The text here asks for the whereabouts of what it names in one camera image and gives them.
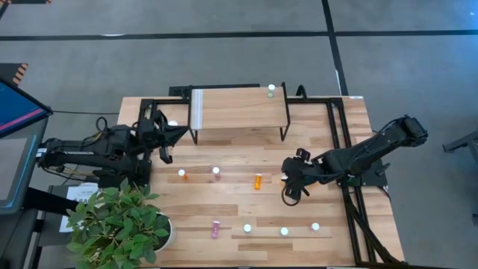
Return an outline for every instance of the gray floor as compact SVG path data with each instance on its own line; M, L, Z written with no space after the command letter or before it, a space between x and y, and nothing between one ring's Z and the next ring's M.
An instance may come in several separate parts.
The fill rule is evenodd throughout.
M336 31L478 29L478 1L329 2ZM0 36L324 30L318 0L55 0L11 5L0 21ZM338 45L349 94L365 97L375 129L409 114L429 130L425 145L385 158L406 260L475 268L478 166L466 149L445 154L441 144L478 129L478 36L339 37ZM123 96L184 84L286 81L309 95L339 94L327 37L18 41L0 51L0 62L29 64L21 87L58 110L117 111ZM83 138L95 118L56 114L46 136ZM31 184L61 182L36 171ZM62 261L40 267L59 268L65 253L46 250Z

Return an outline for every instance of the wooden board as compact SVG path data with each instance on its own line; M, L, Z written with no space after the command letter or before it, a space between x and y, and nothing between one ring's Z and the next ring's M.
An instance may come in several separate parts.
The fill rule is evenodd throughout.
M118 122L134 123L139 105L139 97L124 98ZM344 97L344 105L353 143L371 136L364 100ZM187 123L187 106L160 109L168 120ZM332 148L325 105L290 105L290 112L291 127L284 142L277 129L202 130L199 145L186 134L171 149L172 164L162 163L154 152L151 186L161 197L153 203L175 227L174 242L158 254L156 266L354 265L338 186L311 185L311 196L295 207L281 201L283 160L293 156L297 147L312 155ZM337 116L336 120L341 133ZM220 180L211 173L214 166L221 169ZM186 170L187 180L177 176L180 168ZM256 173L263 174L259 191L254 189ZM378 188L363 191L372 230L392 255L403 259L388 198ZM214 220L221 222L216 240L211 239ZM318 232L308 230L312 222L320 224ZM249 234L243 232L244 224L252 226ZM289 228L287 237L279 233L283 226ZM363 235L357 230L366 260Z
M270 98L267 87L193 90L191 128L286 126L284 89L276 87L274 91L274 96Z

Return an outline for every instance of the monitor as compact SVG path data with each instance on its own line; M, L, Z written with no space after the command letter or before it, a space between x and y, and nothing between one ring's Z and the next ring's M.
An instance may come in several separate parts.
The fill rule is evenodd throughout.
M0 138L52 115L52 110L0 78Z

